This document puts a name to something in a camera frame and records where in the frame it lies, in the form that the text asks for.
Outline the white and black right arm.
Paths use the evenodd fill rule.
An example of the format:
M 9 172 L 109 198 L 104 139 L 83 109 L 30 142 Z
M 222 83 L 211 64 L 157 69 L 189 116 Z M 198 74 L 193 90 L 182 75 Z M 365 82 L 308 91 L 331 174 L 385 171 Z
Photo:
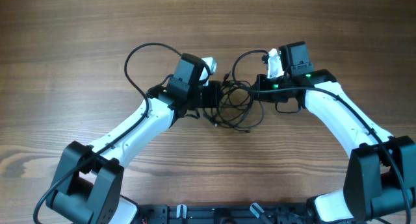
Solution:
M 415 142 L 379 127 L 326 69 L 315 70 L 305 42 L 263 52 L 267 73 L 253 85 L 258 101 L 298 102 L 318 117 L 349 158 L 343 187 L 311 200 L 318 223 L 370 221 L 415 207 Z

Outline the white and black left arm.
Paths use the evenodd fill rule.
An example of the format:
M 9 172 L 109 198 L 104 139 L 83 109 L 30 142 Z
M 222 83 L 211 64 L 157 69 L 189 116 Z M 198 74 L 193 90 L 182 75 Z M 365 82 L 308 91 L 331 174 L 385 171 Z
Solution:
M 134 157 L 178 119 L 218 97 L 212 57 L 183 53 L 174 74 L 144 93 L 142 104 L 107 135 L 65 147 L 42 199 L 72 223 L 139 223 L 140 207 L 121 195 L 124 170 Z

